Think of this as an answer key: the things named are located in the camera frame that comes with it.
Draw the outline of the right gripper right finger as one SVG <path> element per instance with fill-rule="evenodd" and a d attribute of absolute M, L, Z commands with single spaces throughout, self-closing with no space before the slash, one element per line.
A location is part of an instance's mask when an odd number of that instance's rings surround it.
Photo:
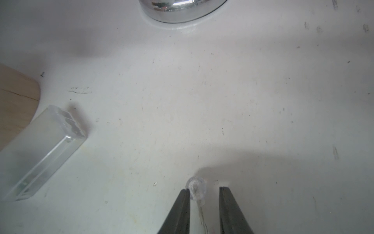
<path fill-rule="evenodd" d="M 221 234 L 254 234 L 228 187 L 219 188 Z"/>

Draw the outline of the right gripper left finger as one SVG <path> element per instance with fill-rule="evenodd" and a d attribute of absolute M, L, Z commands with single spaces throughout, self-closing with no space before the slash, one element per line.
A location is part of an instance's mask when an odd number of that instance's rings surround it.
<path fill-rule="evenodd" d="M 189 234 L 191 217 L 191 195 L 182 189 L 175 200 L 158 234 Z"/>

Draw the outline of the thin wire fairy light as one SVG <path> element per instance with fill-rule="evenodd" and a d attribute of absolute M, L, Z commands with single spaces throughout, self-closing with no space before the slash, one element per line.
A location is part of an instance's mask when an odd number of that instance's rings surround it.
<path fill-rule="evenodd" d="M 186 189 L 189 189 L 191 198 L 190 233 L 208 234 L 203 212 L 206 203 L 206 181 L 201 177 L 193 176 L 187 181 Z"/>

